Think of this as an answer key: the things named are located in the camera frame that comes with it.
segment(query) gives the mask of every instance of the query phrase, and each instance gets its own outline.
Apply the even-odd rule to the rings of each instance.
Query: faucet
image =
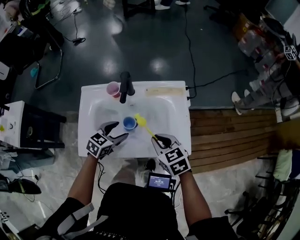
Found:
[[[127,94],[132,96],[135,94],[135,89],[133,88],[131,76],[129,72],[122,72],[120,75],[121,86],[120,86],[120,103],[126,103]]]

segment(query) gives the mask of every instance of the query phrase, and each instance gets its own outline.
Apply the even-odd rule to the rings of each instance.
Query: yellow brush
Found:
[[[147,126],[146,126],[147,125],[147,120],[145,118],[141,117],[140,114],[137,113],[135,115],[135,119],[136,119],[136,122],[137,122],[137,124],[139,126],[141,126],[143,128],[146,128],[146,130],[148,131],[148,133],[158,141],[157,137],[155,137],[155,135],[153,134],[153,132],[151,132],[150,129],[147,128]]]

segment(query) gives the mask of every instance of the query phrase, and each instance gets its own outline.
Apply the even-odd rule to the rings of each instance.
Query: white sink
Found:
[[[127,131],[123,119],[139,113],[147,120],[148,128],[155,134],[174,135],[191,154],[191,134],[184,81],[133,82],[135,94],[127,96],[126,103],[106,93],[107,84],[82,87],[79,125],[78,153],[87,156],[88,139],[100,125],[108,121],[118,121],[119,125],[110,133],[117,136]],[[137,127],[128,132],[125,142],[114,149],[112,157],[155,158],[157,154],[151,143],[151,136],[144,128]]]

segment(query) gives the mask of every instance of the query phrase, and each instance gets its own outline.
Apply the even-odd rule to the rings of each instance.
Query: wooden plank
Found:
[[[191,167],[208,165],[208,164],[213,164],[213,163],[220,163],[220,162],[228,161],[231,159],[236,159],[236,158],[240,158],[243,156],[247,156],[247,155],[250,155],[255,152],[259,152],[259,151],[267,149],[268,147],[269,147],[269,144],[264,144],[264,145],[261,145],[261,146],[255,147],[255,148],[246,149],[243,151],[238,151],[238,152],[229,153],[229,154],[224,154],[224,155],[220,155],[220,156],[205,157],[205,158],[201,158],[201,159],[193,159],[193,160],[190,160],[189,163],[191,164]]]
[[[239,116],[234,109],[226,110],[190,110],[190,118],[216,118],[216,117],[246,117],[256,115],[275,115],[274,110],[260,109],[248,111]]]
[[[263,138],[274,136],[275,132],[264,133],[252,137],[245,137],[240,139],[234,139],[229,141],[223,142],[212,142],[212,143],[205,143],[205,144],[198,144],[192,145],[192,151],[201,151],[201,150],[209,150],[209,149],[217,149],[217,148],[224,148],[228,146],[234,146],[242,143],[248,143],[252,141],[257,141]]]
[[[264,139],[261,139],[258,141],[248,142],[248,143],[234,145],[234,146],[225,147],[225,148],[194,151],[189,156],[189,160],[220,156],[220,155],[224,155],[224,154],[229,154],[229,153],[234,153],[234,152],[238,152],[238,151],[243,151],[246,149],[255,148],[258,146],[262,146],[262,145],[268,145],[269,143],[270,143],[270,139],[264,138]]]
[[[199,136],[199,135],[226,133],[226,132],[236,132],[236,131],[249,130],[255,128],[265,128],[272,125],[275,125],[274,121],[229,124],[229,125],[219,125],[219,126],[209,126],[209,127],[192,127],[191,135]]]
[[[224,117],[224,118],[207,118],[207,119],[192,119],[191,127],[215,126],[238,124],[246,122],[273,121],[276,123],[275,115],[249,116],[249,117]]]
[[[241,163],[253,160],[255,158],[261,157],[265,154],[267,154],[267,149],[249,154],[247,156],[243,156],[243,157],[239,157],[239,158],[236,158],[236,159],[231,159],[231,160],[228,160],[228,161],[224,161],[224,162],[221,162],[221,163],[215,163],[215,164],[209,164],[209,165],[204,165],[204,166],[192,167],[192,171],[193,171],[193,174],[209,172],[209,171],[213,171],[213,170],[217,170],[217,169],[221,169],[221,168],[241,164]]]
[[[239,139],[244,137],[251,137],[259,134],[272,132],[274,130],[275,127],[264,127],[264,128],[232,132],[232,133],[192,136],[192,145],[203,144],[203,143],[216,143],[216,142],[229,141],[229,140]]]

